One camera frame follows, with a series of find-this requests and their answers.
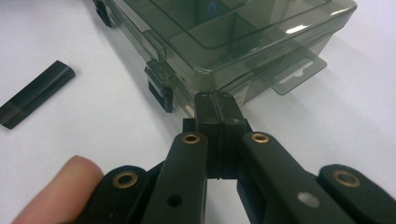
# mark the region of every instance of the white table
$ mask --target white table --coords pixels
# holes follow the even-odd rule
[[[327,68],[285,96],[265,91],[242,111],[307,171],[351,166],[396,198],[396,2],[358,5],[321,53]],[[0,127],[0,223],[73,155],[104,173],[165,159],[186,116],[163,112],[144,61],[119,29],[105,27],[92,1],[3,0],[0,27],[0,105],[56,60],[77,73],[16,128]],[[206,223],[247,222],[235,181],[210,180]]]

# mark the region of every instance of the brass rivet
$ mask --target brass rivet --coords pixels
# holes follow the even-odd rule
[[[117,189],[127,189],[137,182],[137,174],[133,171],[122,171],[113,178],[113,186]]]
[[[196,134],[187,134],[183,137],[183,142],[187,144],[195,144],[199,142],[201,138]]]
[[[355,175],[347,171],[334,171],[334,173],[332,173],[332,178],[338,183],[350,188],[356,188],[361,185],[359,179]]]
[[[262,133],[254,133],[253,135],[251,135],[251,139],[257,143],[263,144],[270,141],[270,138]]]

